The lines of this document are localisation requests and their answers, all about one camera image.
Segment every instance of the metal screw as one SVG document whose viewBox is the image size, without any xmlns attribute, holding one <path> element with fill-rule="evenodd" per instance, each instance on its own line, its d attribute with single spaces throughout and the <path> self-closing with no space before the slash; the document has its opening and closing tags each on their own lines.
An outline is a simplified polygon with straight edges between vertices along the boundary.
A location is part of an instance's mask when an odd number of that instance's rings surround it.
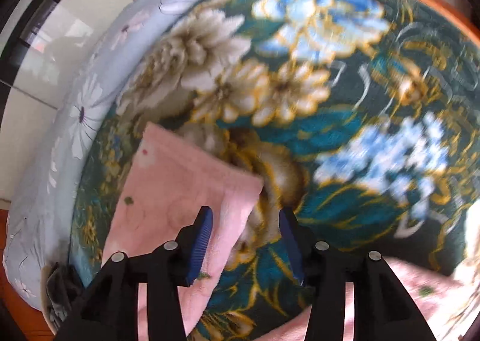
<svg viewBox="0 0 480 341">
<path fill-rule="evenodd" d="M 125 258 L 125 254 L 123 254 L 121 251 L 117 251 L 111 256 L 111 259 L 113 262 L 121 262 Z"/>
<path fill-rule="evenodd" d="M 165 250 L 175 250 L 178 247 L 178 243 L 176 243 L 174 240 L 168 240 L 163 244 L 163 248 Z"/>
<path fill-rule="evenodd" d="M 382 255 L 375 250 L 372 250 L 370 253 L 368 253 L 368 256 L 373 261 L 379 261 L 382 259 Z"/>
<path fill-rule="evenodd" d="M 321 251 L 325 251 L 325 250 L 328 250 L 328 248 L 330 247 L 330 245 L 323 241 L 323 240 L 319 240 L 316 244 L 315 244 L 315 249 L 317 250 L 321 250 Z"/>
</svg>

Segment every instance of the wooden floor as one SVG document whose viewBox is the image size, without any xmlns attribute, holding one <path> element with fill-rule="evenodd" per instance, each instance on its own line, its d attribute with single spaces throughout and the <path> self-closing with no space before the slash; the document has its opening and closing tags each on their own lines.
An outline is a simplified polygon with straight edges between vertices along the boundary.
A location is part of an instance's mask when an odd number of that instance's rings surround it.
<svg viewBox="0 0 480 341">
<path fill-rule="evenodd" d="M 7 237 L 6 223 L 7 212 L 0 210 L 1 256 L 3 256 L 3 249 L 5 248 Z M 0 266 L 0 298 L 3 299 L 5 306 L 8 308 L 8 311 L 10 311 L 11 316 L 25 334 L 28 341 L 51 341 L 53 339 L 53 335 L 45 323 L 42 313 L 30 307 L 20 296 L 18 296 L 8 283 L 3 266 Z"/>
</svg>

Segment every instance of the green dot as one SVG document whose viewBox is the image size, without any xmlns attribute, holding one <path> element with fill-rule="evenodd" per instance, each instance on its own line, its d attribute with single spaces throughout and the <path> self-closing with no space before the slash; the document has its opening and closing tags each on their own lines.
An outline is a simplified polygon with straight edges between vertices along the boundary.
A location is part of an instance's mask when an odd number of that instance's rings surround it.
<svg viewBox="0 0 480 341">
<path fill-rule="evenodd" d="M 209 279 L 211 276 L 208 273 L 200 272 L 197 276 L 197 280 Z"/>
<path fill-rule="evenodd" d="M 421 297 L 425 298 L 426 296 L 433 294 L 435 290 L 428 285 L 424 285 L 418 290 L 418 292 Z"/>
</svg>

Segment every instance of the white flower pattern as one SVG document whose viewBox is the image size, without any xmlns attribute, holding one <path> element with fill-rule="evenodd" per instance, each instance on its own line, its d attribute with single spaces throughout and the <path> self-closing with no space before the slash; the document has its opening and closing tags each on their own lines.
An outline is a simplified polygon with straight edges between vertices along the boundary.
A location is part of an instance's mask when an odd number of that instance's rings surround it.
<svg viewBox="0 0 480 341">
<path fill-rule="evenodd" d="M 117 114 L 157 106 L 177 87 L 208 91 L 225 68 L 250 49 L 250 39 L 233 36 L 244 17 L 226 18 L 218 10 L 189 14 L 162 37 L 118 99 Z"/>
<path fill-rule="evenodd" d="M 15 285 L 17 287 L 17 291 L 21 292 L 27 298 L 36 298 L 37 296 L 27 288 L 27 286 L 22 283 L 20 280 L 15 279 Z"/>
<path fill-rule="evenodd" d="M 56 158 L 57 158 L 57 149 L 60 144 L 60 141 L 62 138 L 58 137 L 57 140 L 55 140 L 55 143 L 52 147 L 51 155 L 50 155 L 50 170 L 49 170 L 49 180 L 46 185 L 46 191 L 48 194 L 50 194 L 50 191 L 54 188 L 57 187 L 57 180 L 55 179 L 55 175 L 57 173 L 57 163 L 56 163 Z"/>
<path fill-rule="evenodd" d="M 310 63 L 294 66 L 284 63 L 271 76 L 269 88 L 259 97 L 259 108 L 253 114 L 254 126 L 265 126 L 274 118 L 290 123 L 297 115 L 308 116 L 316 112 L 318 104 L 328 99 L 330 88 L 325 85 L 330 72 L 315 70 Z"/>
<path fill-rule="evenodd" d="M 75 119 L 69 128 L 70 137 L 73 140 L 71 152 L 80 160 L 83 159 L 84 152 L 90 150 L 93 139 L 110 107 L 110 104 L 100 99 L 103 90 L 96 80 L 97 74 L 93 74 L 85 81 L 77 95 L 76 104 L 70 109 L 70 117 Z"/>
<path fill-rule="evenodd" d="M 92 54 L 90 55 L 90 58 L 88 59 L 86 68 L 85 68 L 85 74 L 88 74 L 92 69 L 95 63 L 97 63 L 98 57 L 100 55 L 100 50 L 103 48 L 103 44 L 105 43 L 106 39 L 106 34 L 102 35 L 100 39 L 98 39 L 97 43 L 95 44 Z"/>
<path fill-rule="evenodd" d="M 4 251 L 3 252 L 3 256 L 2 256 L 2 259 L 1 259 L 1 263 L 3 265 L 3 270 L 5 271 L 5 276 L 7 277 L 7 280 L 8 280 L 8 271 L 7 271 L 7 252 Z"/>
<path fill-rule="evenodd" d="M 140 10 L 132 17 L 130 21 L 114 36 L 110 49 L 113 51 L 119 45 L 125 44 L 127 37 L 132 32 L 138 32 L 142 29 L 145 21 L 150 18 L 150 13 L 146 10 Z"/>
<path fill-rule="evenodd" d="M 221 117 L 233 123 L 257 108 L 259 99 L 268 92 L 268 83 L 268 67 L 256 59 L 231 66 L 217 78 L 213 90 L 199 91 L 191 119 L 213 123 Z"/>
</svg>

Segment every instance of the bed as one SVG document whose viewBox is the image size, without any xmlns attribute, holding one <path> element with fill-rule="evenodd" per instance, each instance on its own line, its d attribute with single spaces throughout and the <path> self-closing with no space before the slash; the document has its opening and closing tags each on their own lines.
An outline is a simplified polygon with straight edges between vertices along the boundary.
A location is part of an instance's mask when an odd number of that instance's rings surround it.
<svg viewBox="0 0 480 341">
<path fill-rule="evenodd" d="M 82 67 L 16 194 L 9 281 L 36 308 L 45 264 L 70 262 L 90 283 L 155 122 L 265 183 L 193 339 L 255 339 L 309 305 L 279 240 L 284 206 L 340 250 L 468 284 L 448 322 L 468 327 L 479 47 L 441 0 L 138 0 Z"/>
</svg>

